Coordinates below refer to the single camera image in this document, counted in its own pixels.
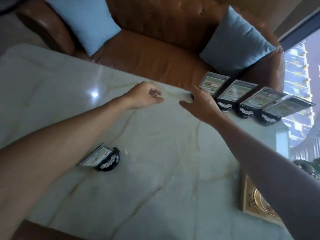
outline forearm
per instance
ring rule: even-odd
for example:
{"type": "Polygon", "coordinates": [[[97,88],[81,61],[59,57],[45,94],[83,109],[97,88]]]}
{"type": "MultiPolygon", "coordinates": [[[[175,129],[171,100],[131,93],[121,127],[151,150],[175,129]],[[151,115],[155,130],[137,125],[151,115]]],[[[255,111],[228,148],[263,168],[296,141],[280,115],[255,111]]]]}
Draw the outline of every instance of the forearm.
{"type": "Polygon", "coordinates": [[[240,129],[225,115],[211,125],[222,136],[241,167],[282,218],[293,237],[320,234],[320,186],[292,162],[240,129]]]}
{"type": "Polygon", "coordinates": [[[126,100],[114,99],[35,131],[0,151],[2,236],[9,238],[47,187],[78,163],[126,108],[126,100]]]}

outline hand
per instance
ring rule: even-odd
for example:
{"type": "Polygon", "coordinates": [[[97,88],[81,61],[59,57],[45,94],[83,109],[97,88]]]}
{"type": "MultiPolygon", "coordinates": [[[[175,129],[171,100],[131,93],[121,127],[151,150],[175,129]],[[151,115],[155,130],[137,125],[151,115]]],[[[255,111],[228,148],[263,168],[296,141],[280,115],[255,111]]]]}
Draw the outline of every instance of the hand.
{"type": "Polygon", "coordinates": [[[216,117],[224,117],[209,92],[206,92],[196,86],[193,86],[190,89],[190,92],[194,96],[194,101],[192,103],[180,101],[179,104],[189,111],[194,117],[209,125],[212,125],[216,117]]]}
{"type": "Polygon", "coordinates": [[[122,95],[128,101],[128,109],[141,109],[152,104],[161,104],[162,91],[156,85],[143,81],[135,85],[129,92],[122,95]]]}

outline light blue pillow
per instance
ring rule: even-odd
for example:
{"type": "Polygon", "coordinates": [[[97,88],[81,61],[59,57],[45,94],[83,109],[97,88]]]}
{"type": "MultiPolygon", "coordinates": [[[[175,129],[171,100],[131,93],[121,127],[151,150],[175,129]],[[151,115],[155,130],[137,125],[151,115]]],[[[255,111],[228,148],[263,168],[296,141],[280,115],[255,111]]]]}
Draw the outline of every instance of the light blue pillow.
{"type": "Polygon", "coordinates": [[[70,26],[89,56],[121,31],[106,0],[46,0],[70,26]]]}
{"type": "Polygon", "coordinates": [[[275,49],[229,6],[200,57],[221,75],[236,77],[275,49]]]}

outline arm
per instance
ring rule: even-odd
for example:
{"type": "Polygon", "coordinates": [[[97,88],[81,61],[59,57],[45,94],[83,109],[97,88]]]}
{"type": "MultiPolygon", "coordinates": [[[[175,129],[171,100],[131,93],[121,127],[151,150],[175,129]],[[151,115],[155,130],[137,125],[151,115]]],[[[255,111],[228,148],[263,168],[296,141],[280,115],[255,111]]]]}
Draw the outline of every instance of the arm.
{"type": "Polygon", "coordinates": [[[35,131],[0,150],[0,236],[10,239],[48,186],[76,165],[121,114],[162,103],[143,82],[105,105],[35,131]]]}
{"type": "Polygon", "coordinates": [[[240,129],[209,93],[191,89],[194,102],[183,108],[211,125],[295,239],[320,236],[320,184],[291,161],[240,129]]]}

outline person's left hand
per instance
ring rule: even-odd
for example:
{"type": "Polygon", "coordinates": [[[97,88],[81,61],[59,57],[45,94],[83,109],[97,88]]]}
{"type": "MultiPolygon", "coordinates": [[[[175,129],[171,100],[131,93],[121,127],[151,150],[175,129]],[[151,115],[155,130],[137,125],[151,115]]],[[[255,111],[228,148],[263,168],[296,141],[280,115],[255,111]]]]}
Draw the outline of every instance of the person's left hand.
{"type": "Polygon", "coordinates": [[[141,109],[152,104],[161,104],[162,91],[156,85],[143,81],[122,95],[128,101],[128,109],[141,109]]]}

